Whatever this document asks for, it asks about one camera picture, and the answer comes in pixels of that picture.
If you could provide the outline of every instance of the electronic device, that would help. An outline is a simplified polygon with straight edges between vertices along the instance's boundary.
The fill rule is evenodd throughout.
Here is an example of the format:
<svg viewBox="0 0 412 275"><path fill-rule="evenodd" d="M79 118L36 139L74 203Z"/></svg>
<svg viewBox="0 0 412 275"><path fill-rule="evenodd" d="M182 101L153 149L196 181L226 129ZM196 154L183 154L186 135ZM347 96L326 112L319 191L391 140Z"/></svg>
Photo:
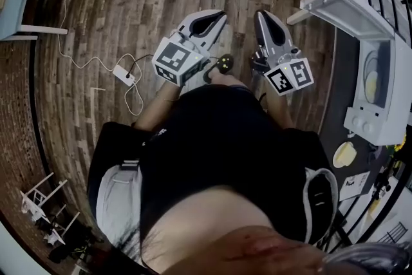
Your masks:
<svg viewBox="0 0 412 275"><path fill-rule="evenodd" d="M264 75L279 95L286 95L314 83L307 59L293 43L288 28L275 15L258 10L254 16L259 49L251 67Z"/></svg>
<svg viewBox="0 0 412 275"><path fill-rule="evenodd" d="M225 27L227 16L221 10L204 10L188 15L169 38L164 37L153 55L154 72L169 82L183 86L202 71L209 50Z"/></svg>
<svg viewBox="0 0 412 275"><path fill-rule="evenodd" d="M302 0L301 9L360 41L344 127L376 146L402 143L412 102L412 49L364 0Z"/></svg>

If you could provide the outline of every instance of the power strip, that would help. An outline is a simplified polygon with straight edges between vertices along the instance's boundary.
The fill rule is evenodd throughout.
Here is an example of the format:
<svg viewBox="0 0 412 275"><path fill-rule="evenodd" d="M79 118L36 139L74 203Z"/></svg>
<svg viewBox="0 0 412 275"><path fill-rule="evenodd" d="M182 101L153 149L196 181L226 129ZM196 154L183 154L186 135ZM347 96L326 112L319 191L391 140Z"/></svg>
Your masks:
<svg viewBox="0 0 412 275"><path fill-rule="evenodd" d="M135 83L136 79L135 79L135 76L130 75L130 74L129 74L129 78L127 78L126 76L128 73L129 72L126 71L126 69L119 66L118 64L115 66L115 69L113 70L113 74L130 87Z"/></svg>

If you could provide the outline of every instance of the white appliance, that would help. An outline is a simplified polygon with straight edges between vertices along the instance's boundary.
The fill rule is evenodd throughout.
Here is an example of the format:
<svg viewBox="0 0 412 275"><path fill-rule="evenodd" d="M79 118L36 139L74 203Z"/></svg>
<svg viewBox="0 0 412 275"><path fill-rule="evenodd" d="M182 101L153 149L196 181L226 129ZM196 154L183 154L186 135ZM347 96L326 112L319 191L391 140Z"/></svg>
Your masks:
<svg viewBox="0 0 412 275"><path fill-rule="evenodd" d="M356 92L344 127L376 146L402 143L412 103L412 49L364 0L302 0L301 9L360 41Z"/></svg>

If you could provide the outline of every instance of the white cable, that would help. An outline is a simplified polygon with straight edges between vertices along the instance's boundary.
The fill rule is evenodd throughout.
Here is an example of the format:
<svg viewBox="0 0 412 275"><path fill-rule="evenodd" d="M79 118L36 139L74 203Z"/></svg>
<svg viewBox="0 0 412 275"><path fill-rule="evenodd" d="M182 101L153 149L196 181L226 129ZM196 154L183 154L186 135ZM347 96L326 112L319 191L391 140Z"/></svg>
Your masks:
<svg viewBox="0 0 412 275"><path fill-rule="evenodd" d="M66 0L63 1L63 5L64 5L64 17L63 17L62 23L60 24L60 28L62 28L62 26L63 26L63 24L64 24L64 22L65 22L65 20L66 20L66 15L67 15ZM93 61L93 60L98 60L98 62L100 62L101 65L103 65L103 68L105 68L108 72L113 72L113 70L116 68L116 66L119 64L119 62L120 62L124 57L130 56L130 57L132 58L132 60L133 60L133 63L135 63L135 64L137 65L137 68L139 69L139 72L140 72L140 76L139 76L139 78L136 80L136 82L126 91L126 93L124 93L124 102L126 103L127 109L129 110L129 112L130 112L133 116L139 116L139 115L142 113L142 111L143 111L143 109L144 109L144 101L143 101L142 96L141 96L140 93L139 93L139 90L138 90L138 88L137 88L137 84L138 84L138 83L140 82L140 80L142 79L142 77L143 77L143 72L142 72L142 69L140 68L140 66L138 65L138 63L136 62L136 59L135 59L130 53L124 54L124 55L116 62L115 67L114 67L113 69L109 69L107 66L105 66L104 63L102 62L102 60L100 60L100 58L98 58L97 56L92 57L92 58L91 58L88 62L86 62L83 66L79 66L79 65L73 60L73 58L72 58L71 56L65 55L65 54L62 53L61 43L60 43L60 35L57 35L57 38L58 38L58 40L59 40L59 53L60 53L60 55L63 56L63 57L69 58L70 61L71 61L78 69L83 69L83 68L85 68L91 61ZM127 100L126 100L126 95L127 95L133 88L136 88L137 95L139 96L140 102L142 103L142 108L140 109L139 113L133 113L133 111L131 111L130 106L129 106L129 104L127 103Z"/></svg>

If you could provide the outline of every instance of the cord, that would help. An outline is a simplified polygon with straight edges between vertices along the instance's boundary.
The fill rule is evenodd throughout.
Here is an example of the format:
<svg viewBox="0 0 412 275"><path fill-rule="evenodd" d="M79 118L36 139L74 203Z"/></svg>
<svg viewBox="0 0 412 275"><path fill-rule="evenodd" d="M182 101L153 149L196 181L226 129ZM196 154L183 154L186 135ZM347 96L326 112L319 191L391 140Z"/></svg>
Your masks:
<svg viewBox="0 0 412 275"><path fill-rule="evenodd" d="M145 55L145 56L139 57L135 62L133 62L133 64L131 65L131 68L130 68L129 72L128 72L127 75L126 75L126 78L129 78L129 77L130 77L130 73L131 73L131 71L133 70L133 67L135 66L135 64L137 63L137 61L143 60L145 57L148 57L148 56L153 56L153 55L147 54L147 55Z"/></svg>
<svg viewBox="0 0 412 275"><path fill-rule="evenodd" d="M266 97L266 93L262 94L259 98L259 103L261 103L265 97Z"/></svg>
<svg viewBox="0 0 412 275"><path fill-rule="evenodd" d="M63 16L62 23L60 24L60 28L62 28L62 26L63 26L63 24L64 24L64 22L65 22L65 20L66 20L66 16L67 16L66 1L67 1L67 0L64 0L64 1L63 1L64 16ZM60 55L63 56L63 57L66 57L66 58L68 58L68 59L70 59L70 61L71 61L78 69L83 69L83 68L85 68L91 61L93 61L93 60L98 60L98 62L100 62L100 64L103 66L103 68L105 68L108 72L113 72L113 70L116 68L116 66L119 64L119 62L120 62L123 58L125 58L125 57L127 57L127 56L129 56L129 57L131 57L131 58L133 59L133 61L134 61L133 66L136 64L137 61L139 61L140 59L143 59L143 58L144 58L144 57L141 57L140 59L137 59L137 60L136 60L130 53L126 53L126 54L124 54L124 55L116 62L116 64L115 64L115 66L113 67L113 69L109 69L107 66L104 65L104 63L102 62L102 60L100 60L100 58L98 58L97 56L94 56L94 57L92 57L88 62L86 62L84 65L79 66L79 65L73 60L73 57L71 57L71 56L69 56L69 55L65 55L65 54L62 53L62 50L61 50L61 42L60 42L60 35L57 35L57 39L59 40L59 53L60 53ZM139 67L139 65L138 65L138 64L136 64L136 65L137 65L137 68L139 69L140 76L139 76L139 78L136 80L136 82L126 91L126 93L124 93L124 102L126 103L126 106L127 106L128 110L129 110L129 112L130 112L133 116L136 116L136 117L137 117L137 116L139 116L139 115L142 113L142 111L143 111L143 109L144 109L144 101L143 101L142 96L141 96L140 93L139 93L138 88L137 88L137 84L140 82L140 80L141 80L142 77L143 77L143 72L142 72L142 69ZM126 95L127 95L133 88L136 89L137 95L139 96L140 102L142 103L142 108L140 109L140 111L139 111L138 113L133 113L133 112L131 111L130 106L129 106L129 104L127 103L127 100L126 100Z"/></svg>

